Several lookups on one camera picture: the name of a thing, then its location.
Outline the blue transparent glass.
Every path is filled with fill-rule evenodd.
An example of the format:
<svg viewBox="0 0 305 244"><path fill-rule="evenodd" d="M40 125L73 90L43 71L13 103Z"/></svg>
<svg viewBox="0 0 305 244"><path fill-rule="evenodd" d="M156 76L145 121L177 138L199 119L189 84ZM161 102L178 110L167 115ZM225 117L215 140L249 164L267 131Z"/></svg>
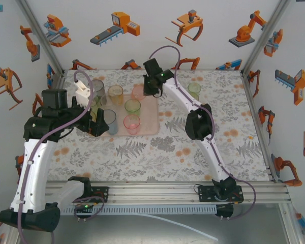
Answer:
<svg viewBox="0 0 305 244"><path fill-rule="evenodd" d="M104 110L104 121L109 127L109 130L107 131L109 135L115 135L118 133L117 116L113 110Z"/></svg>

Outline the salmon pink glass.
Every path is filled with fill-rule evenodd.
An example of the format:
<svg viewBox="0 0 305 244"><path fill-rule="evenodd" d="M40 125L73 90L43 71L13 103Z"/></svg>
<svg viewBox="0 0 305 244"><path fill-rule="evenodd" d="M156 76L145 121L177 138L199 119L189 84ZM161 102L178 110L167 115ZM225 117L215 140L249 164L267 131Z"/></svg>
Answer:
<svg viewBox="0 0 305 244"><path fill-rule="evenodd" d="M143 100L145 98L144 86L142 84L138 84L133 87L131 92L131 98L137 100Z"/></svg>

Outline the green transparent glass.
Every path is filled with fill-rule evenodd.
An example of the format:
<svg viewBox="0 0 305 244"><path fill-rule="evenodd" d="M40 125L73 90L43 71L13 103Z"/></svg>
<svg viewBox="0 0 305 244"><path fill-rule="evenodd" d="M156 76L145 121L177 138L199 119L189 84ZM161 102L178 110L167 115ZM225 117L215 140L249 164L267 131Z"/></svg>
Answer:
<svg viewBox="0 0 305 244"><path fill-rule="evenodd" d="M94 97L91 101L91 104L90 104L90 111L93 112L93 113L97 113L100 106L101 106L100 98L99 97Z"/></svg>
<svg viewBox="0 0 305 244"><path fill-rule="evenodd" d="M192 82L188 85L188 91L190 93L194 93L196 95L199 95L201 92L201 85L196 83L196 82Z"/></svg>
<svg viewBox="0 0 305 244"><path fill-rule="evenodd" d="M140 115L141 103L137 99L129 99L125 102L125 110L128 114Z"/></svg>

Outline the red rimmed pink glass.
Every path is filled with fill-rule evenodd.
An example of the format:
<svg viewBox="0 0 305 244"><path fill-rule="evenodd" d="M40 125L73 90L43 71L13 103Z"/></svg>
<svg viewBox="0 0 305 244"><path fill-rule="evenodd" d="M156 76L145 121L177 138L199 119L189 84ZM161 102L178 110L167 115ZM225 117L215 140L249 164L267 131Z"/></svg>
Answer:
<svg viewBox="0 0 305 244"><path fill-rule="evenodd" d="M124 127L130 135L136 135L140 131L141 120L135 114L129 114L124 118Z"/></svg>

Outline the pink plastic tray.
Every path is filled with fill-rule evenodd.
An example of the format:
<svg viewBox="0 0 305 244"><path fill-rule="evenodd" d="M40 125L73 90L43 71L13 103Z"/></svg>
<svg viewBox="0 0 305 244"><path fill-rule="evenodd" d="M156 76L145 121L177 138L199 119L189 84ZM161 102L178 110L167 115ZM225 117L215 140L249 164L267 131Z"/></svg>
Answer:
<svg viewBox="0 0 305 244"><path fill-rule="evenodd" d="M131 98L130 94L124 94L124 101L121 105L114 105L111 100L111 104L108 107L101 107L101 109L111 109L116 113L118 133L115 135L109 135L107 132L103 133L103 137L108 136L146 136L155 135L159 131L159 112L158 101L154 97L146 97L143 100L139 100L141 103L140 109L140 131L136 135L130 135L124 127L124 118L129 115L125 110L125 102Z"/></svg>

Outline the tall grey transparent glass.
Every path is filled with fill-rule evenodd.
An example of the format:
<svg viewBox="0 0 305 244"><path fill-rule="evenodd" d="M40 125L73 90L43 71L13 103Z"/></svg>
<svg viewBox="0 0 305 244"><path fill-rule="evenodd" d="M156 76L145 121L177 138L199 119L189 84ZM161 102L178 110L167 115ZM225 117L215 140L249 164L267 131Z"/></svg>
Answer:
<svg viewBox="0 0 305 244"><path fill-rule="evenodd" d="M92 84L94 89L94 96L91 104L93 105L94 103L97 103L103 95L105 95L105 87L104 82L97 78L92 80Z"/></svg>

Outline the floral patterned table cover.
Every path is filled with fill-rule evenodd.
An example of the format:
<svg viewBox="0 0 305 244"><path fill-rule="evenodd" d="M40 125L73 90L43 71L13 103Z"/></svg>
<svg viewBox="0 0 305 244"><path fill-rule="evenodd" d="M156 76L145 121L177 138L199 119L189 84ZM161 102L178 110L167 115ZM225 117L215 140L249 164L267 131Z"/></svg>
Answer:
<svg viewBox="0 0 305 244"><path fill-rule="evenodd" d="M228 170L246 181L268 181L253 117L238 71L178 71L183 87L201 86L199 101L211 106L215 142ZM158 98L154 135L93 137L80 130L58 142L49 180L71 176L98 181L209 181L209 165L185 133L187 114L168 93Z"/></svg>

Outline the black controller board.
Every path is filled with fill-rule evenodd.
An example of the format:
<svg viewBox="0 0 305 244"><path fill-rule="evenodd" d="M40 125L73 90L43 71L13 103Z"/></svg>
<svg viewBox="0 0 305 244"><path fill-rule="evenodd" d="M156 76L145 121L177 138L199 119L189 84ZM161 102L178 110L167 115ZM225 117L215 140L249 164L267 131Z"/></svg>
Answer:
<svg viewBox="0 0 305 244"><path fill-rule="evenodd" d="M82 203L76 205L74 208L74 216L77 218L77 221L80 222L81 220L83 220L84 222L86 222L87 220L94 218L95 215L90 215L90 216L78 215L78 213L84 213L84 212L92 213L93 207L94 205L89 203L86 204Z"/></svg>
<svg viewBox="0 0 305 244"><path fill-rule="evenodd" d="M233 204L218 204L216 205L216 209L216 216L220 219L229 219L232 217L234 212Z"/></svg>

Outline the thin white tube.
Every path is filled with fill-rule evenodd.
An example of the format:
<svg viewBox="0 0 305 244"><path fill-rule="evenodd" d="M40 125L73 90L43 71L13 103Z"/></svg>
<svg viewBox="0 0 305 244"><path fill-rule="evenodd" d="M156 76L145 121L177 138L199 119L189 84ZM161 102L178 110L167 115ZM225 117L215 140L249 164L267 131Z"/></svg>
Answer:
<svg viewBox="0 0 305 244"><path fill-rule="evenodd" d="M169 220L169 219L166 219L166 218L163 218L163 217L158 217L158 216L153 216L153 215L147 215L147 214L139 214L139 213L136 213L135 216L141 216L141 217L146 217L146 218L151 218L151 219L156 219L156 220L160 220L160 221L164 221L164 222L167 222L167 223L170 223L170 224L173 224L173 225L176 225L176 226L180 226L180 227L183 227L183 228L186 228L186 229L189 229L195 233L198 233L200 235L203 235L204 237L207 237L207 238L210 238L214 241L219 241L218 238L212 236L212 235L209 235L205 232L202 232L200 230L197 230L191 226L188 226L188 225L185 225L185 224L182 224L182 223L179 223L179 222L176 222L176 221L173 221L173 220Z"/></svg>

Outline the aluminium side rail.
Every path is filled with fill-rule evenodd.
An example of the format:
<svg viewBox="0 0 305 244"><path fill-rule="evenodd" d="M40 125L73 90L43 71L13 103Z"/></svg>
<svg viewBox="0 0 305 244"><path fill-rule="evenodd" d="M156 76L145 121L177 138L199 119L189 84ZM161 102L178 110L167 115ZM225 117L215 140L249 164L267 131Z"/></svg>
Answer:
<svg viewBox="0 0 305 244"><path fill-rule="evenodd" d="M274 183L278 183L279 178L277 177L276 170L275 170L275 167L274 167L272 159L271 159L271 153L270 153L269 147L267 145L267 140L264 138L264 135L263 135L263 130L262 130L263 127L261 125L261 122L260 122L260 119L258 116L258 110L254 103L253 95L251 93L247 77L243 74L241 74L241 77L242 77L242 83L243 83L243 86L245 89L248 105L249 105L249 108L251 111L252 119L254 122L256 134L258 137L258 141L260 143L260 148L262 151L264 164L265 164L267 170L269 171L269 174L268 174L269 179L270 179L270 181L273 181Z"/></svg>
<svg viewBox="0 0 305 244"><path fill-rule="evenodd" d="M60 88L63 88L63 87L64 87L65 79L66 79L66 77L65 77L65 71L63 71L63 72L61 73L61 75L59 76L58 80L57 80L57 83L56 83L55 88L59 88L59 89L60 89Z"/></svg>

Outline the aluminium frame post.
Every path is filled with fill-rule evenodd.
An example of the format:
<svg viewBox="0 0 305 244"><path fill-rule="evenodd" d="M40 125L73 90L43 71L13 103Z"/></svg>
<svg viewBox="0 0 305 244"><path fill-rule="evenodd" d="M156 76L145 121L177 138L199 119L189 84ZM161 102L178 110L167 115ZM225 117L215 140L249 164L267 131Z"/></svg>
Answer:
<svg viewBox="0 0 305 244"><path fill-rule="evenodd" d="M273 33L275 26L277 25L291 2L292 0L279 0L264 30L262 31L260 38L256 42L256 46L253 48L252 53L246 61L246 64L242 70L243 77L246 77L249 74L253 64L257 60L261 51L263 50L263 47L266 45L268 39L270 38L270 35Z"/></svg>
<svg viewBox="0 0 305 244"><path fill-rule="evenodd" d="M63 76L64 69L62 68L58 58L56 57L50 43L46 39L46 36L45 36L42 28L40 27L40 24L35 16L35 14L31 10L27 0L15 0L15 1L18 5L19 9L23 13L24 17L28 21L33 33L38 38L40 45L42 46L46 55L48 56L49 61L52 64L54 70L58 73L59 76Z"/></svg>

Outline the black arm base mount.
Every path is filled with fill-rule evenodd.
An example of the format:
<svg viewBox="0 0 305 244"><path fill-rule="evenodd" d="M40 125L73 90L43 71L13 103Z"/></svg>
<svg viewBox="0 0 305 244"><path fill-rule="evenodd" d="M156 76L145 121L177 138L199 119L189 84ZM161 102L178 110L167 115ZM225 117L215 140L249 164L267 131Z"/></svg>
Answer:
<svg viewBox="0 0 305 244"><path fill-rule="evenodd" d="M102 203L101 197L104 199L104 202L108 202L108 195L109 195L109 187L107 186L100 186L100 187L92 187L91 188L91 196L95 196L94 199L89 200L90 203Z"/></svg>
<svg viewBox="0 0 305 244"><path fill-rule="evenodd" d="M221 196L216 186L199 186L198 197L200 202L243 202L244 196L241 186L235 186L233 191Z"/></svg>

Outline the wide aluminium base rail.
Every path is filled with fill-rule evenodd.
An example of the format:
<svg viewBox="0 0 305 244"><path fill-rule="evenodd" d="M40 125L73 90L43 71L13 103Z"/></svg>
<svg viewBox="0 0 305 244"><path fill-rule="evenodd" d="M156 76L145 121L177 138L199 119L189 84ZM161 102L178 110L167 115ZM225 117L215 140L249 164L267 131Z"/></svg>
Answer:
<svg viewBox="0 0 305 244"><path fill-rule="evenodd" d="M74 204L77 199L91 197L91 188L109 187L109 205L183 205L200 204L196 182L112 182L82 180L30 182L20 180L12 208L21 205L22 211L42 211L47 203L58 203L59 208ZM290 196L285 184L270 181L238 182L243 204L289 203Z"/></svg>

